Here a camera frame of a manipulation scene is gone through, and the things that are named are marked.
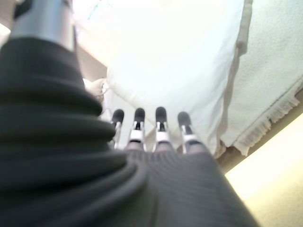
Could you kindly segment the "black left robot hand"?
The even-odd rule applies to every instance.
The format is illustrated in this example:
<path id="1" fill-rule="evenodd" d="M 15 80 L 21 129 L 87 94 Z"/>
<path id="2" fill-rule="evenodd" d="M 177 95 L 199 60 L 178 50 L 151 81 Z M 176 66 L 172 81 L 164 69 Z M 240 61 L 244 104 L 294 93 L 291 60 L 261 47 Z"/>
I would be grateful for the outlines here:
<path id="1" fill-rule="evenodd" d="M 86 91 L 70 0 L 15 4 L 0 51 L 3 227 L 256 227 L 215 159 L 178 120 L 186 146 L 111 142 L 112 123 Z"/>

